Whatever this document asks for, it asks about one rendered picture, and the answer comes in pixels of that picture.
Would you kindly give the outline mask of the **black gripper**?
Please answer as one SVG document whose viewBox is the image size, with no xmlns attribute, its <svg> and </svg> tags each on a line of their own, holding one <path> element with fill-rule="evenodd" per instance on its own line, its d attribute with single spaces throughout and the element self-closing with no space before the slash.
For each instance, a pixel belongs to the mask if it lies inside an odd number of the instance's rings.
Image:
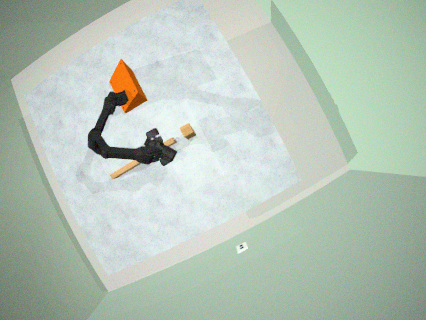
<svg viewBox="0 0 426 320">
<path fill-rule="evenodd" d="M 162 147 L 163 146 L 165 146 L 164 145 L 164 143 L 163 143 L 163 139 L 162 139 L 162 137 L 161 136 L 159 136 L 159 137 L 157 137 L 157 138 L 155 138 L 157 135 L 159 135 L 159 132 L 157 131 L 157 129 L 156 128 L 154 128 L 154 129 L 152 129 L 152 130 L 150 130 L 150 131 L 148 131 L 146 134 L 146 137 L 148 138 L 148 139 L 155 139 L 155 140 L 159 140 L 161 143 L 162 143 Z M 165 165 L 167 165 L 167 164 L 169 164 L 167 161 L 165 161 L 164 159 L 159 159 L 159 161 L 161 162 L 161 164 L 162 164 L 162 166 L 165 166 Z"/>
</svg>

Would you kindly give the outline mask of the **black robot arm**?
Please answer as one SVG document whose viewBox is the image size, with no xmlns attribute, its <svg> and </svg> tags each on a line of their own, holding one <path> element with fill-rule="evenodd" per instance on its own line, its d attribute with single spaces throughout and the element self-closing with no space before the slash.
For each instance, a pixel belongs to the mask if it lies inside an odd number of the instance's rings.
<svg viewBox="0 0 426 320">
<path fill-rule="evenodd" d="M 88 147 L 94 151 L 95 154 L 101 155 L 103 158 L 117 158 L 117 159 L 130 159 L 136 160 L 142 164 L 151 164 L 152 162 L 159 161 L 159 158 L 164 159 L 170 163 L 177 151 L 165 145 L 159 140 L 146 139 L 144 145 L 138 148 L 118 148 L 110 147 L 106 143 L 101 133 L 106 125 L 109 115 L 114 114 L 116 106 L 125 105 L 129 101 L 126 92 L 115 93 L 109 92 L 103 102 L 103 109 L 100 113 L 99 119 L 93 129 L 88 134 Z M 156 153 L 155 153 L 156 152 Z M 155 155 L 155 156 L 154 156 Z"/>
</svg>

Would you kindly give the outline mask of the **wooden post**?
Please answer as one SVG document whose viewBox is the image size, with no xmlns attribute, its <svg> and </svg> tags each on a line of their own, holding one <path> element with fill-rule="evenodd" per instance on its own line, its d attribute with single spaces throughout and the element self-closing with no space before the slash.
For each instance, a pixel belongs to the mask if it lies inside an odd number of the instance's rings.
<svg viewBox="0 0 426 320">
<path fill-rule="evenodd" d="M 196 136 L 193 128 L 191 127 L 191 125 L 189 123 L 187 123 L 187 124 L 185 124 L 185 125 L 183 125 L 179 128 L 180 128 L 183 136 L 187 139 L 190 139 L 190 138 Z"/>
</svg>

